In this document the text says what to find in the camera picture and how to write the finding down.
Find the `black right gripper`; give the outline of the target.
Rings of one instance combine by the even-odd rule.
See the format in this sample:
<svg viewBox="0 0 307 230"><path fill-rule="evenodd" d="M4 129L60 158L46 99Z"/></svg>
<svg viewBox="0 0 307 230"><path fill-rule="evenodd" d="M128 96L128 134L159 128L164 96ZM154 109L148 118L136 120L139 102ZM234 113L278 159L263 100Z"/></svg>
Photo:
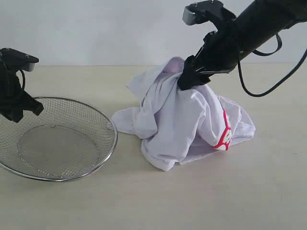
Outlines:
<svg viewBox="0 0 307 230"><path fill-rule="evenodd" d="M178 87L183 91L211 81L207 75L202 76L199 73L231 71L239 60L261 45L259 14L241 14L237 18L205 14L197 20L200 19L212 22L217 32L206 35L202 50L184 61L183 72L177 81Z"/></svg>

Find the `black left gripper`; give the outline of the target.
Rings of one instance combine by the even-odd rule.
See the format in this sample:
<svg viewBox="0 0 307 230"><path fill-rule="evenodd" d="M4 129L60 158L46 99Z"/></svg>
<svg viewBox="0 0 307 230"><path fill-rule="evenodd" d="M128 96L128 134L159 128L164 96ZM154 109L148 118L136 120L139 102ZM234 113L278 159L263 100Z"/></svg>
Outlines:
<svg viewBox="0 0 307 230"><path fill-rule="evenodd" d="M28 93L24 93L25 74L23 70L8 69L0 65L0 114L10 121L18 123L24 117L23 110L40 115L43 105ZM23 96L23 109L20 99Z"/></svg>

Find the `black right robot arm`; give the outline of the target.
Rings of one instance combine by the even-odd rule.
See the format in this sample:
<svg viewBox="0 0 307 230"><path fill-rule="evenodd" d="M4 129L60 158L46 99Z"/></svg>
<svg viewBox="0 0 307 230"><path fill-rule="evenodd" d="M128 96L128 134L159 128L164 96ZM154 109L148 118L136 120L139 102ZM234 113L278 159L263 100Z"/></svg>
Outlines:
<svg viewBox="0 0 307 230"><path fill-rule="evenodd" d="M179 88L191 89L207 84L214 74L231 72L239 61L281 30L306 20L305 0L255 0L239 16L218 0L186 6L185 24L212 22L217 30L208 33L197 54L186 59L177 82Z"/></svg>

